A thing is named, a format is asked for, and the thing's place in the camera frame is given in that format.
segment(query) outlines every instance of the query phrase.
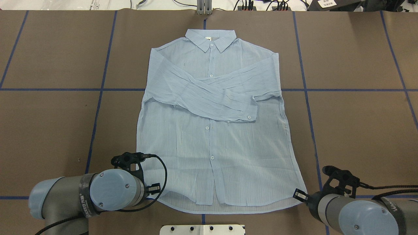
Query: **long-sleeve shirt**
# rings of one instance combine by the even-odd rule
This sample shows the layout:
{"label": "long-sleeve shirt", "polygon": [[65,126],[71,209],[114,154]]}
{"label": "long-sleeve shirt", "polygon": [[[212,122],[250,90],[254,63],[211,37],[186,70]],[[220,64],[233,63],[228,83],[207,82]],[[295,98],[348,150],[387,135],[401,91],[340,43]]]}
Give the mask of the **long-sleeve shirt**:
{"label": "long-sleeve shirt", "polygon": [[[278,54],[234,31],[189,29],[151,49],[137,151],[162,158],[168,180],[159,201],[183,212],[270,212],[298,204],[295,188],[306,190]],[[158,161],[143,169],[147,184],[163,183]]]}

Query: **white label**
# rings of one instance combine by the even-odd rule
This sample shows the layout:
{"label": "white label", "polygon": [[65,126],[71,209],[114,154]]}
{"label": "white label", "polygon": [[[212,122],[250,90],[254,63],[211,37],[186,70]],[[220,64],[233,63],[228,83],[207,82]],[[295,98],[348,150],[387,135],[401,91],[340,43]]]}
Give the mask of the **white label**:
{"label": "white label", "polygon": [[319,0],[318,3],[322,8],[329,8],[337,5],[334,0]]}
{"label": "white label", "polygon": [[100,8],[100,1],[99,0],[92,0],[90,3],[89,10],[98,10]]}

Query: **shirt collar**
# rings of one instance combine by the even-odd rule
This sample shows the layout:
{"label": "shirt collar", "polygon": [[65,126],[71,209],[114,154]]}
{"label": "shirt collar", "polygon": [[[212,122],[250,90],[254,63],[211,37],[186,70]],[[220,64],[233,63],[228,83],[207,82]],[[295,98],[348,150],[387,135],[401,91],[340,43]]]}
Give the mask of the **shirt collar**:
{"label": "shirt collar", "polygon": [[[215,41],[209,41],[205,37],[219,38]],[[186,38],[204,52],[209,49],[209,45],[211,43],[214,43],[219,52],[222,53],[237,38],[237,35],[234,30],[188,29],[186,32]]]}

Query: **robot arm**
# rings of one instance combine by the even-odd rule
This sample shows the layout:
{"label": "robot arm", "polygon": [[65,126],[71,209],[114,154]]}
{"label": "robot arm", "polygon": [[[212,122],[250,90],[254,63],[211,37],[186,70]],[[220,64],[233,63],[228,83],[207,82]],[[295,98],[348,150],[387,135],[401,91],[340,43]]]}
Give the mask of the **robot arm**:
{"label": "robot arm", "polygon": [[[385,197],[374,197],[372,201],[358,200],[356,188],[373,189],[360,182],[349,171],[334,166],[322,169],[329,179],[322,191],[313,195],[296,189],[293,197],[308,205],[311,215],[325,225],[344,235],[414,235],[418,234],[418,201],[392,201]],[[330,186],[333,179],[339,181]],[[401,190],[416,192],[416,189]]]}
{"label": "robot arm", "polygon": [[[150,157],[158,158],[166,171],[162,189],[159,183],[151,186],[144,183],[140,163]],[[46,230],[48,235],[88,234],[88,218],[105,211],[131,212],[145,209],[158,199],[165,188],[167,169],[156,155],[126,152],[115,156],[111,164],[115,169],[38,183],[29,196],[29,208],[33,217],[45,219],[47,227],[37,234]],[[131,164],[137,164],[139,169],[131,171]],[[156,193],[159,195],[147,206],[123,210],[140,205],[148,195]]]}

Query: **shirt cuff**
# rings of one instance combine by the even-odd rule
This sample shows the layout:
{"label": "shirt cuff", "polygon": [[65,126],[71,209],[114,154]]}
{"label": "shirt cuff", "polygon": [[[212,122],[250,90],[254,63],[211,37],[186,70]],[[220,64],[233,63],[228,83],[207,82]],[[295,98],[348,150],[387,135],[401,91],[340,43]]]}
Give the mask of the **shirt cuff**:
{"label": "shirt cuff", "polygon": [[241,93],[233,93],[229,90],[226,90],[226,95],[229,99],[233,102],[238,103],[237,109],[237,122],[252,122],[257,119],[257,112],[258,112],[258,105],[257,101],[255,101],[254,96],[241,94]]}

